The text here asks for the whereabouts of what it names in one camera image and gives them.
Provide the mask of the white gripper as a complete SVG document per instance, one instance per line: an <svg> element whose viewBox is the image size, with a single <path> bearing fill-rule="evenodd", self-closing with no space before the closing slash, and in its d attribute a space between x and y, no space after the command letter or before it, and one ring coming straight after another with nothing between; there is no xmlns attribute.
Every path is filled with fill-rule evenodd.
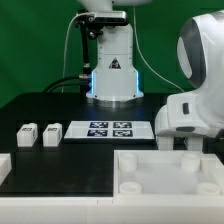
<svg viewBox="0 0 224 224"><path fill-rule="evenodd" d="M173 149L175 137L208 136L215 138L224 131L224 119L209 115L203 118L197 106L198 94L195 91L173 94L159 110L155 119L155 134L158 149ZM203 138L189 137L186 140L189 151L202 151Z"/></svg>

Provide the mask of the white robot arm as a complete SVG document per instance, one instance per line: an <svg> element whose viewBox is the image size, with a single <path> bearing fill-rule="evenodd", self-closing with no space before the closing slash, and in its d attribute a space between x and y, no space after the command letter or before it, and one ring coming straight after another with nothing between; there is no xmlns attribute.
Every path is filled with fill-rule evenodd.
<svg viewBox="0 0 224 224"><path fill-rule="evenodd" d="M98 64L87 98L102 105L127 103L143 96L132 65L133 30L115 6L151 0L78 0L87 10L84 22L98 40ZM171 150L176 137L189 150L200 150L203 138L224 133L224 10L189 19L177 43L179 65L193 91L167 98L155 119L158 148Z"/></svg>

